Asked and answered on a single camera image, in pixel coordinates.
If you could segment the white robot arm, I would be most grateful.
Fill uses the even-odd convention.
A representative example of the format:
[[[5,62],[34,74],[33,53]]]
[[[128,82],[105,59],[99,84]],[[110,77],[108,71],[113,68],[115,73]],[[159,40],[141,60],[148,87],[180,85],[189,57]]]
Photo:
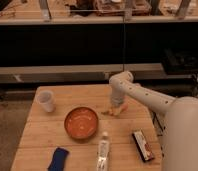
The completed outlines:
[[[133,83],[124,71],[110,77],[110,101],[123,104],[126,95],[164,116],[162,171],[198,171],[198,98],[175,98]]]

